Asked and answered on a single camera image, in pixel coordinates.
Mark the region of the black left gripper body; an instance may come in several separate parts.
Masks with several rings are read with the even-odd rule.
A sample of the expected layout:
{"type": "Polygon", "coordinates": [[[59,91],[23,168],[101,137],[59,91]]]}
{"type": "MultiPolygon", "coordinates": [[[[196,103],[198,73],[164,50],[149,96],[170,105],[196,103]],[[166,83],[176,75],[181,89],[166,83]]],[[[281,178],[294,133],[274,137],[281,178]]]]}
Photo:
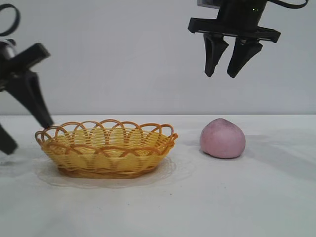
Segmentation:
{"type": "Polygon", "coordinates": [[[17,53],[15,41],[0,41],[0,90],[3,91],[11,77],[17,76],[50,56],[42,43],[35,43],[17,53]]]}

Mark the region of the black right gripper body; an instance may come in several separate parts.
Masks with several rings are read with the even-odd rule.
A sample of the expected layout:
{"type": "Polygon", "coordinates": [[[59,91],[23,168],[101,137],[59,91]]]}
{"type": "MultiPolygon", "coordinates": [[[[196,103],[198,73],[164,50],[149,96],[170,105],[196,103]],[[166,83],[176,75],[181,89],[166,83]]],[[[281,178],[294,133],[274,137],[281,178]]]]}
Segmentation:
{"type": "Polygon", "coordinates": [[[215,19],[191,18],[191,33],[209,33],[241,39],[257,39],[276,43],[280,32],[259,27],[266,0],[198,0],[197,5],[218,9],[215,19]]]}

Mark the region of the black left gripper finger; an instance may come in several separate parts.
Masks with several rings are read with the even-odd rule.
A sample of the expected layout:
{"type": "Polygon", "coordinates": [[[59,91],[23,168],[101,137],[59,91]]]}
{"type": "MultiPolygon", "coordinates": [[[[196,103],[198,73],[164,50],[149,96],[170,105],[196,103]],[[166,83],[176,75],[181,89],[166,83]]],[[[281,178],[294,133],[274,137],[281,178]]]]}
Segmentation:
{"type": "Polygon", "coordinates": [[[0,126],[0,150],[10,155],[18,148],[15,140],[0,126]]]}
{"type": "Polygon", "coordinates": [[[37,73],[25,71],[10,75],[6,91],[27,109],[43,128],[54,124],[43,99],[37,73]]]}

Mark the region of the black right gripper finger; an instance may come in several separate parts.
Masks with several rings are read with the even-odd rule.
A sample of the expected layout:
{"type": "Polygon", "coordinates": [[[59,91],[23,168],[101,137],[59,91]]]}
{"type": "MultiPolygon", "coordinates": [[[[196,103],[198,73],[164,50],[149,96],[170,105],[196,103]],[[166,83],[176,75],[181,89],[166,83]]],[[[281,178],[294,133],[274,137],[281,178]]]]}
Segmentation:
{"type": "Polygon", "coordinates": [[[257,39],[236,38],[233,54],[227,68],[228,75],[235,78],[243,66],[262,48],[263,45],[257,39]]]}
{"type": "Polygon", "coordinates": [[[204,72],[208,77],[211,77],[222,54],[224,53],[229,44],[224,41],[223,35],[213,35],[209,33],[204,33],[203,38],[205,45],[204,72]]]}

